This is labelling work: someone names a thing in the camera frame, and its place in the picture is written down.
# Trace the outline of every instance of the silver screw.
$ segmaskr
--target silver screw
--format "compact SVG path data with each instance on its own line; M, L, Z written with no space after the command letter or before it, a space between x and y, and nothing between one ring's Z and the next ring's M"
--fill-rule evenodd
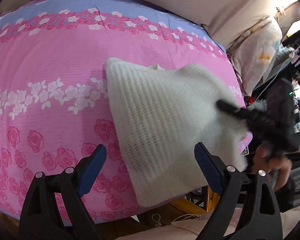
M73 167L66 168L66 174L71 174L72 172L74 172L74 168Z
M43 172L41 172L41 171L39 171L39 172L37 172L37 173L35 174L35 177L36 177L37 179L41 178L42 176L43 176Z
M228 166L227 171L229 172L235 172L235 167L234 166Z
M263 170L258 171L258 173L259 173L259 175L262 176L262 177L266 176L266 172L263 171Z

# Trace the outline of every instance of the human hand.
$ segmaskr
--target human hand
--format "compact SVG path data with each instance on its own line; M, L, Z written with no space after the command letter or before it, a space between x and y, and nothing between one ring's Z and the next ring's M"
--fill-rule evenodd
M264 170L266 173L269 173L271 170L278 170L278 178L274 186L274 191L277 191L288 182L292 162L285 156L274 157L271 160L267 160L269 155L269 148L261 144L256 149L256 155L253 157L254 165L252 167L252 173L255 174L259 170Z

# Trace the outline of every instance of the blue gripper pad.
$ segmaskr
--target blue gripper pad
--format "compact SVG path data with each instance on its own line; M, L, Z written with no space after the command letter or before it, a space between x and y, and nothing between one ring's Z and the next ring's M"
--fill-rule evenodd
M202 143L195 145L194 157L212 191L222 196L224 192L222 175L212 160L213 157L218 157L212 156Z
M83 197L84 194L90 192L93 183L95 182L103 164L106 161L106 158L107 150L106 147L102 146L80 176L79 186L77 189L77 194L79 195L79 197Z

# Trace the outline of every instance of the ribbed knit texture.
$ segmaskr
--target ribbed knit texture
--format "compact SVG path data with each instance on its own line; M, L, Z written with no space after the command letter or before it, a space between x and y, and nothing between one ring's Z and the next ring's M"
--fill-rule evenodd
M236 104L232 92L202 66L149 68L110 58L108 96L122 158L139 205L150 207L207 182L194 158L202 142L239 171L238 143L246 127L220 112L216 101Z

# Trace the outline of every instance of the pink fabric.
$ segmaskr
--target pink fabric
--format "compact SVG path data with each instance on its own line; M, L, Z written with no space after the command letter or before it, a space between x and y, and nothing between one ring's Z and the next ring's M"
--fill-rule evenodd
M169 28L163 38L162 31L149 30L159 25L148 20L102 14L105 19L97 22L98 13L83 12L91 20L71 12L55 15L73 17L67 25L42 15L0 31L0 208L12 216L20 215L36 172L60 173L98 144L106 146L107 160L83 199L93 220L143 211L121 158L107 99L104 63L109 57L165 69L202 64L244 105L231 64L215 44ZM128 28L120 24L129 20ZM20 32L12 35L16 28ZM69 221L60 195L57 203Z

